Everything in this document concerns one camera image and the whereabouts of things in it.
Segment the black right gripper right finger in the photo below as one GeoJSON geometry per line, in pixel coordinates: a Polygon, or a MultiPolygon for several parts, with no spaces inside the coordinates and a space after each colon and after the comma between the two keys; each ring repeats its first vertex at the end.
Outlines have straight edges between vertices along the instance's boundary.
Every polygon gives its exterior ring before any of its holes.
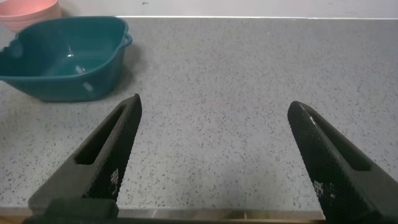
{"type": "Polygon", "coordinates": [[[328,223],[397,223],[397,181],[309,105],[287,117],[328,223]]]}

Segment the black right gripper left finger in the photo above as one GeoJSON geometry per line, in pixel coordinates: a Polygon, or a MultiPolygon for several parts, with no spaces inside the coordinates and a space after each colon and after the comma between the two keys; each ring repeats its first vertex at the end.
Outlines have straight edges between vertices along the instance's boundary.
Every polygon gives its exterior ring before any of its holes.
{"type": "Polygon", "coordinates": [[[58,198],[116,201],[142,116],[138,94],[120,102],[29,199],[34,214],[58,198]]]}

